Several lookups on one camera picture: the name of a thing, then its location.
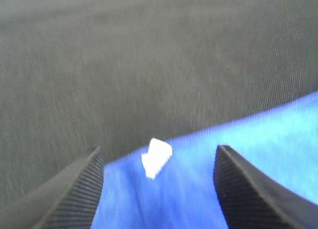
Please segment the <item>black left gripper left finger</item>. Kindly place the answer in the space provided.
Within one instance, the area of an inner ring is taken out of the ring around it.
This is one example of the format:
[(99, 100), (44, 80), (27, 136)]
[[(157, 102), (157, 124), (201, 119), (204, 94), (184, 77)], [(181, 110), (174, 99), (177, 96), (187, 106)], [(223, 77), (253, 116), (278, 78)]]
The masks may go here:
[(0, 212), (2, 229), (88, 229), (104, 183), (100, 147), (84, 151), (37, 189)]

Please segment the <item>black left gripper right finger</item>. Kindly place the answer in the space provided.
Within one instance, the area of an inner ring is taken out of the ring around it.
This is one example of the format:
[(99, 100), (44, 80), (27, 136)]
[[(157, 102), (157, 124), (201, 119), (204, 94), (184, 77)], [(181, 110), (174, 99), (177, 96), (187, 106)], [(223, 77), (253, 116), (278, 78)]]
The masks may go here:
[(316, 229), (318, 206), (265, 175), (234, 149), (219, 145), (213, 182), (230, 229)]

